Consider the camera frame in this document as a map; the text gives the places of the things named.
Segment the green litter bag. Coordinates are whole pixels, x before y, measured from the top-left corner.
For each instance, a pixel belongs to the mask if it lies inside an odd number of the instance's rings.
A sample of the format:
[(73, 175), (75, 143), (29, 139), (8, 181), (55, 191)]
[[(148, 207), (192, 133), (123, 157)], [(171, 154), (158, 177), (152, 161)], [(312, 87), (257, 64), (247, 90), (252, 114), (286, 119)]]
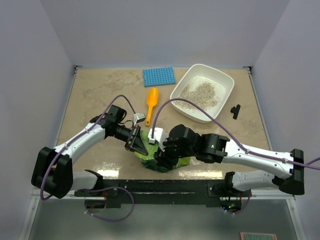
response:
[[(154, 158), (154, 154), (158, 150), (159, 144), (158, 143), (149, 144), (148, 134), (149, 134), (148, 131), (144, 131), (144, 130), (141, 131), (141, 138), (148, 151), (148, 155), (143, 155), (137, 151), (134, 153), (134, 155), (140, 159), (142, 166), (147, 169), (160, 172), (160, 173), (167, 173), (171, 171), (171, 169), (165, 166), (157, 165), (157, 161)], [(172, 169), (175, 170), (178, 168), (182, 168), (190, 165), (190, 163), (191, 163), (191, 157), (180, 158), (177, 164), (172, 167)]]

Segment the orange plastic scoop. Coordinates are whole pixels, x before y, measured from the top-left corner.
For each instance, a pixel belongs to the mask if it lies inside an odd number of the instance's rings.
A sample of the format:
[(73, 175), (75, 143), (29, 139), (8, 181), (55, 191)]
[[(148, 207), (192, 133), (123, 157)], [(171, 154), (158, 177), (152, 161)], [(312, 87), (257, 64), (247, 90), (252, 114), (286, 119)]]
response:
[(158, 99), (159, 99), (159, 90), (156, 87), (151, 88), (148, 92), (147, 99), (146, 99), (148, 111), (146, 115), (145, 125), (147, 127), (149, 127), (151, 124), (153, 108), (157, 105)]

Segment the white litter box tray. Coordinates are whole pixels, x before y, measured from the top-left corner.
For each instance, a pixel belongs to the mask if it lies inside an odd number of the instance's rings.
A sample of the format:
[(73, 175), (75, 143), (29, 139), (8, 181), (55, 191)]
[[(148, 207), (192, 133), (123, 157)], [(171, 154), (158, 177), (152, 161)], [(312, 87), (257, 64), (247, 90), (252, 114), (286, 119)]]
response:
[(194, 64), (170, 94), (171, 99), (186, 99), (217, 118), (235, 86), (228, 74), (204, 64)]

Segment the black bag clip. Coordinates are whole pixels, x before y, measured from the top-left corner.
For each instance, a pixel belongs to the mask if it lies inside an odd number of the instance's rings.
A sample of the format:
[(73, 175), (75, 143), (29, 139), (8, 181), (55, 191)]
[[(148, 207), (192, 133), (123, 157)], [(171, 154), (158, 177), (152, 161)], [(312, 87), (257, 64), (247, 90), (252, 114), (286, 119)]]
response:
[(233, 114), (232, 118), (233, 118), (234, 120), (236, 120), (236, 119), (238, 118), (240, 109), (241, 109), (241, 105), (240, 105), (240, 104), (237, 104), (236, 106), (233, 106), (233, 107), (230, 109), (230, 112)]

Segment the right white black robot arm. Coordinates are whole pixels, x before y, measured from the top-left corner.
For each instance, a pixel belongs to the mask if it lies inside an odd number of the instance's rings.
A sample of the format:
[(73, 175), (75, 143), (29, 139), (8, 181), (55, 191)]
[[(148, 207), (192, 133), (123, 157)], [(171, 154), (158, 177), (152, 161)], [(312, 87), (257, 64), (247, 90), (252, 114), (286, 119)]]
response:
[(254, 168), (251, 172), (225, 175), (223, 192), (230, 197), (251, 189), (278, 188), (290, 195), (304, 195), (304, 153), (300, 149), (275, 152), (247, 145), (219, 134), (198, 134), (180, 124), (169, 134), (162, 128), (150, 129), (148, 143), (158, 144), (157, 164), (172, 169), (180, 158), (195, 157), (207, 163), (238, 164)]

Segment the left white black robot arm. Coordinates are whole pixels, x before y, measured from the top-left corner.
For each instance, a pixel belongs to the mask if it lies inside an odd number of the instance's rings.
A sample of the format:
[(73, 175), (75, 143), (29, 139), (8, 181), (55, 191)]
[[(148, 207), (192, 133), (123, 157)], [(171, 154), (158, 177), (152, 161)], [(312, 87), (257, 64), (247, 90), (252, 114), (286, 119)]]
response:
[(31, 184), (58, 199), (69, 191), (77, 190), (99, 196), (104, 190), (103, 177), (92, 170), (75, 172), (73, 165), (91, 147), (108, 137), (123, 141), (125, 149), (130, 152), (148, 155), (139, 126), (146, 119), (145, 114), (134, 114), (130, 128), (123, 123), (126, 115), (126, 110), (111, 105), (106, 113), (92, 118), (81, 132), (67, 142), (54, 148), (43, 147), (36, 159)]

